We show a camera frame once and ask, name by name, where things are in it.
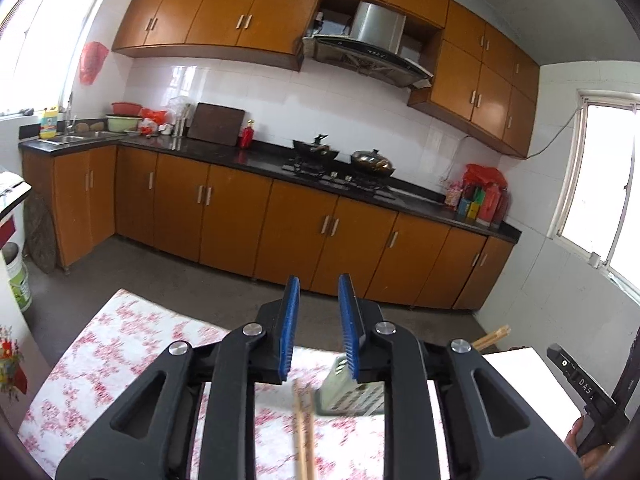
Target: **floor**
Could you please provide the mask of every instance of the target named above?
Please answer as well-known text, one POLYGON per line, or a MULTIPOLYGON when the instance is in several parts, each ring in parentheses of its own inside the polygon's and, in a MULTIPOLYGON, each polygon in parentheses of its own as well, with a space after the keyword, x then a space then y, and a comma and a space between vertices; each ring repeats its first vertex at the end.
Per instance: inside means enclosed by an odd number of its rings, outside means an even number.
MULTIPOLYGON (((46 360, 55 364, 80 331, 120 288, 227 329, 255 318, 258 307, 280 298, 283 287, 210 269, 120 237, 111 237, 71 267, 44 274, 28 261, 33 304, 25 318, 46 360)), ((484 335, 471 314, 383 306, 385 319, 437 344, 484 335)), ((340 351, 337 300, 302 292, 296 344, 340 351)))

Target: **backsplash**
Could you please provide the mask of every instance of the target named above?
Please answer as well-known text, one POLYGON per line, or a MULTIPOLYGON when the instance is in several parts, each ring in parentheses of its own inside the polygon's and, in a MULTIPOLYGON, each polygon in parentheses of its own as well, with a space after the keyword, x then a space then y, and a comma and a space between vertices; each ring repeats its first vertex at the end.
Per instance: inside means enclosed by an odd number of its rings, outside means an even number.
POLYGON ((247 111, 255 139, 282 146, 318 134, 347 161, 373 148, 388 157, 394 177, 442 191, 441 179, 475 162, 497 166, 500 155, 452 126, 406 106, 408 89, 305 60, 302 70, 191 58, 140 58, 124 100, 156 108, 174 96, 247 111))

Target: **silver bolt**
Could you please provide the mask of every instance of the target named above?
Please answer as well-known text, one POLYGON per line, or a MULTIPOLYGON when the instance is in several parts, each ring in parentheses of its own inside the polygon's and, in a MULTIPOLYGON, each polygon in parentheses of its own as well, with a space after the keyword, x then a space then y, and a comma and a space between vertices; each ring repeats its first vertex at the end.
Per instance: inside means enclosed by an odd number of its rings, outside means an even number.
POLYGON ((169 345, 169 354, 182 355, 189 349, 189 345, 184 341, 174 341, 169 345))
POLYGON ((454 339, 451 342, 451 349, 457 354, 466 354, 471 352, 471 345, 464 339, 454 339))
POLYGON ((396 326, 389 321, 376 323, 376 332, 382 335, 391 335, 396 332, 396 326))
POLYGON ((260 335, 262 333, 262 325, 260 323, 249 323, 242 329, 244 335, 260 335))

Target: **green and white bucket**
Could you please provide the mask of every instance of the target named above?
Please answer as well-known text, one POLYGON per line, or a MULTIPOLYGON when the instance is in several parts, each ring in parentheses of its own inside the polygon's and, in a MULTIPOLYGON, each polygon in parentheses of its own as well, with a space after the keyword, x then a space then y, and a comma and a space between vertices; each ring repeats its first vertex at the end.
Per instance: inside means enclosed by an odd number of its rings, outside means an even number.
POLYGON ((9 285, 14 293, 20 310, 24 312, 31 306, 31 290, 29 289, 29 271, 22 261, 20 247, 13 242, 2 247, 2 257, 9 273, 9 285))

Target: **range hood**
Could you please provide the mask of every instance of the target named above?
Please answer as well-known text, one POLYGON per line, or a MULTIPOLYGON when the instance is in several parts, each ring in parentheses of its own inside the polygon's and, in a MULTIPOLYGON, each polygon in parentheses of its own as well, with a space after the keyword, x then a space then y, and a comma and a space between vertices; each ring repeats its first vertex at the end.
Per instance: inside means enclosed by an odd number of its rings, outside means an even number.
POLYGON ((340 66, 398 87, 431 86, 433 74, 398 55, 406 16, 360 2, 351 33, 302 38, 305 57, 340 66))

